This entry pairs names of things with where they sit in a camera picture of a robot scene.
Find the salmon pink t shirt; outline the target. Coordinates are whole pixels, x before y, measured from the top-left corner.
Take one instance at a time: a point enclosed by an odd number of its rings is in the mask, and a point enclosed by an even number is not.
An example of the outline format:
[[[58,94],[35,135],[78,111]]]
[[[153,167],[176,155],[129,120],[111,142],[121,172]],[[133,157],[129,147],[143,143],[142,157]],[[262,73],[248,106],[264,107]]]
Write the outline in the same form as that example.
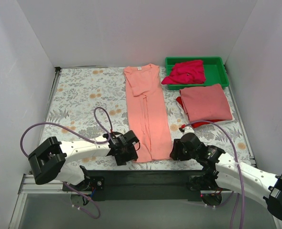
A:
[[[137,163],[170,158],[173,141],[160,81],[154,64],[123,70],[129,129],[140,142]]]

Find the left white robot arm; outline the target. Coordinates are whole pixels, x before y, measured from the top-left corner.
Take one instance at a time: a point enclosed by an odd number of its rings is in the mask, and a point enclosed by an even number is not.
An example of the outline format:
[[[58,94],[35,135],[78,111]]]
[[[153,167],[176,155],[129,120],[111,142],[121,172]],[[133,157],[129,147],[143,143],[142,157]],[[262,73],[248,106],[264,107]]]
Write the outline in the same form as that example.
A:
[[[47,138],[28,156],[28,161],[37,185],[53,180],[68,182],[84,191],[90,185],[87,170],[73,164],[88,157],[112,156],[117,165],[126,165],[138,159],[135,145],[139,139],[132,130],[125,134],[112,132],[91,140],[58,141],[55,136]]]

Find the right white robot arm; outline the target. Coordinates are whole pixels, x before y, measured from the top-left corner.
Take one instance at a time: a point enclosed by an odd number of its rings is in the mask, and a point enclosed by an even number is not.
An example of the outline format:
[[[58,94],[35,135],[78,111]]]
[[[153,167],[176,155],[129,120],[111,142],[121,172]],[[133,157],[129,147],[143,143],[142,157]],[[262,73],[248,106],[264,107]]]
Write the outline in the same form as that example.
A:
[[[175,139],[170,157],[173,160],[196,160],[204,174],[190,179],[193,190],[228,189],[248,197],[268,209],[282,221],[282,174],[275,175],[236,162],[223,149],[205,145],[194,133]]]

